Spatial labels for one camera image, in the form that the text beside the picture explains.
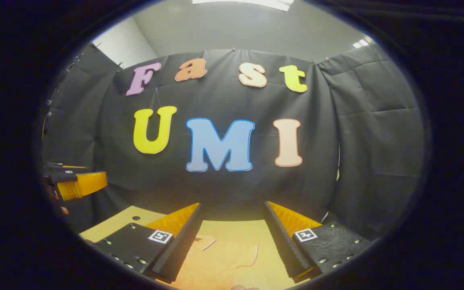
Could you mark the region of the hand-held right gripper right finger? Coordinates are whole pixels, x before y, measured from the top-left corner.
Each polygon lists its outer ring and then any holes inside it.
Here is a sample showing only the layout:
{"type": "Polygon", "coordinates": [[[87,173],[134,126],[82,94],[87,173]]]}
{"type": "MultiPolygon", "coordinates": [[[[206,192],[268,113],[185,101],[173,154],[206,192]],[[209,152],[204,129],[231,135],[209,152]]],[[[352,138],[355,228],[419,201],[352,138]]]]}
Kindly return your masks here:
{"type": "Polygon", "coordinates": [[[271,201],[265,202],[264,215],[286,272],[294,282],[335,271],[371,244],[340,222],[321,224],[271,201]]]}

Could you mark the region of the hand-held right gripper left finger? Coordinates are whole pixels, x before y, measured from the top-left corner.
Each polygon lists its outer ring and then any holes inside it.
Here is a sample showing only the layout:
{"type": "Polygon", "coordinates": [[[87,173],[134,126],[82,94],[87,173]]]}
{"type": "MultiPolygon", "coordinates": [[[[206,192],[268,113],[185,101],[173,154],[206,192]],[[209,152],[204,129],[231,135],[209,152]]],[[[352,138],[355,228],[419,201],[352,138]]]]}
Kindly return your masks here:
{"type": "Polygon", "coordinates": [[[93,246],[140,275],[172,283],[201,222],[201,204],[195,203],[145,226],[129,222],[93,246]]]}

